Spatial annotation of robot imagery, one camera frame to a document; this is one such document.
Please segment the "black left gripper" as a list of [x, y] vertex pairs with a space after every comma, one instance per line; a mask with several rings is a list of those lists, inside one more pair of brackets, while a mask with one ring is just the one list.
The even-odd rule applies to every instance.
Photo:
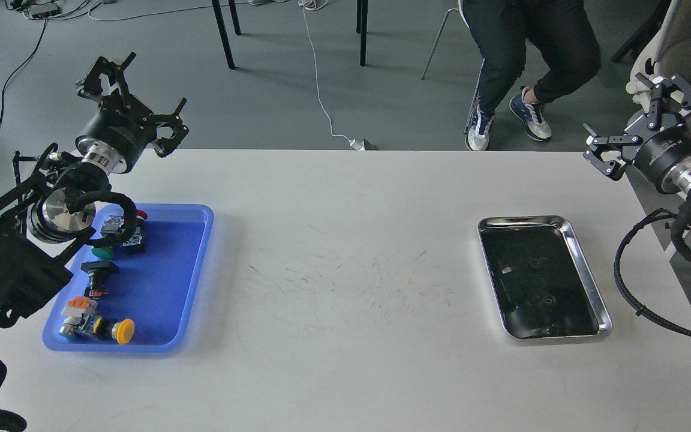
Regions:
[[[187, 103], [182, 98], [171, 114], [154, 114], [149, 107], [132, 97], [124, 71], [136, 58], [131, 52], [120, 64], [99, 57], [84, 79], [75, 83], [77, 95], [98, 103], [99, 111], [75, 140], [77, 150], [85, 155], [93, 145], [106, 145], [120, 156], [113, 173], [126, 174], [142, 156], [146, 145], [152, 145], [159, 158], [167, 158], [183, 142], [190, 129], [184, 125], [181, 110]], [[101, 76], [110, 86], [117, 85], [117, 93], [104, 95]], [[157, 130], [170, 130], [169, 137], [158, 137]]]

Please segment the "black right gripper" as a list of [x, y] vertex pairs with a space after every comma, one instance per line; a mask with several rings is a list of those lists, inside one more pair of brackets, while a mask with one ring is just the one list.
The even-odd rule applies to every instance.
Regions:
[[633, 165], [661, 194], [691, 195], [691, 84], [678, 73], [649, 79], [635, 74], [635, 100], [642, 112], [625, 134], [604, 137], [587, 122], [584, 158], [619, 181]]

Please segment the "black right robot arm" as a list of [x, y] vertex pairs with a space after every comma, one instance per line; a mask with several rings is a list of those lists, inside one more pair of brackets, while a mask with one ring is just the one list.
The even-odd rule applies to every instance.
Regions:
[[677, 213], [657, 210], [626, 235], [622, 245], [656, 219], [670, 217], [670, 238], [675, 250], [691, 263], [691, 84], [680, 74], [649, 79], [637, 73], [632, 91], [644, 94], [641, 115], [622, 135], [602, 137], [589, 132], [584, 158], [611, 180], [622, 178], [625, 169], [635, 167], [661, 194], [685, 195]]

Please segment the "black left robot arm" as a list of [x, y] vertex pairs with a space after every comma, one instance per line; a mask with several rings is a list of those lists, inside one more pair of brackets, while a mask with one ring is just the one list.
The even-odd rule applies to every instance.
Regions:
[[[132, 95], [124, 72], [135, 54], [121, 62], [99, 57], [77, 82], [80, 97], [98, 112], [75, 140], [77, 154], [47, 146], [30, 158], [35, 166], [22, 179], [12, 159], [16, 186], [0, 197], [0, 328], [44, 307], [72, 279], [66, 265], [88, 245], [114, 248], [142, 229], [142, 212], [125, 194], [112, 190], [109, 176], [126, 174], [146, 147], [170, 155], [189, 133], [182, 99], [170, 114], [155, 114]], [[7, 367], [0, 360], [0, 389]], [[26, 420], [0, 408], [0, 430], [22, 431]]]

